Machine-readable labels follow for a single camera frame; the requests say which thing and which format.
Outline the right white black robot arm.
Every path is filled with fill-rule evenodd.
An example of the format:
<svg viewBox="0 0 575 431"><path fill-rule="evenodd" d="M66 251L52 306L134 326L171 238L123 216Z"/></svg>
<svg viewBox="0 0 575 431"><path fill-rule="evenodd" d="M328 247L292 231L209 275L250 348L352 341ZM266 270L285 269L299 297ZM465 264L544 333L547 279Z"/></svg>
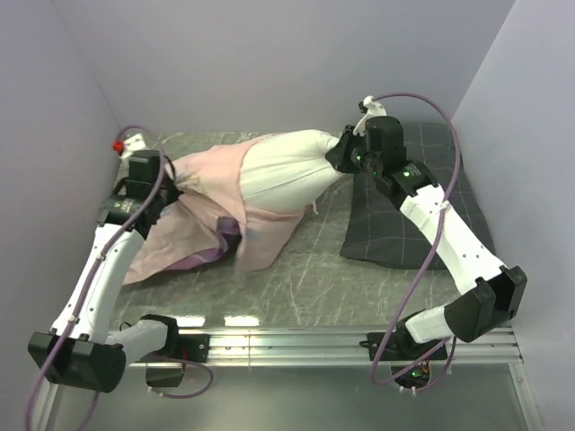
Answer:
<svg viewBox="0 0 575 431"><path fill-rule="evenodd" d="M342 173L364 173L429 242L459 296L450 303L415 313L396 324L400 355L415 358L428 342L456 338L472 342L514 319L526 289L524 270L505 265L476 237L450 204L431 170L407 155L398 119L379 116L363 128L347 126L325 155Z"/></svg>

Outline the white pillow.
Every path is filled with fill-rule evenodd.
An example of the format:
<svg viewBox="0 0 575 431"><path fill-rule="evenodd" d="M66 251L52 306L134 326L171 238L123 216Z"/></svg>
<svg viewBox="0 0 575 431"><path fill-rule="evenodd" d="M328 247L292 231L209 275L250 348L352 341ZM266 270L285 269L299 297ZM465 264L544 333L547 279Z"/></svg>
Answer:
<svg viewBox="0 0 575 431"><path fill-rule="evenodd" d="M312 204L342 177L325 158L338 143L338 137L316 129L262 139L243 158L243 202L284 214Z"/></svg>

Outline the pink princess print pillowcase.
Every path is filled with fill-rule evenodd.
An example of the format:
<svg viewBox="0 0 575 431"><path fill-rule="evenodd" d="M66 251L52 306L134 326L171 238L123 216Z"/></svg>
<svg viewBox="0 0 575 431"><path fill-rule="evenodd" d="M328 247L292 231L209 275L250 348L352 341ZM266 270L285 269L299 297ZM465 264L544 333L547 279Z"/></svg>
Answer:
<svg viewBox="0 0 575 431"><path fill-rule="evenodd" d="M239 186L243 159L253 146L272 138L264 135L239 144L215 145L174 161L181 194L151 228L123 283L143 281L183 260L193 268L218 259L228 248L221 225L225 219L232 222L232 233L241 237L235 270L269 267L305 214L304 208L281 214L243 202Z"/></svg>

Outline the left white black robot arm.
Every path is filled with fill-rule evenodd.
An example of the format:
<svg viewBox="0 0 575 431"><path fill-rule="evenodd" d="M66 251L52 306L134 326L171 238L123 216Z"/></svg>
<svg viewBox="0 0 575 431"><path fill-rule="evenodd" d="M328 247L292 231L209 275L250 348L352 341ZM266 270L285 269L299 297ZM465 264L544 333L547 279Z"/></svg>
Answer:
<svg viewBox="0 0 575 431"><path fill-rule="evenodd" d="M109 393L128 365L148 355L170 361L181 350L174 318L146 315L110 332L119 291L162 210L180 196L158 150L137 150L128 175L103 202L93 246L64 310L46 333L31 336L28 351L42 380Z"/></svg>

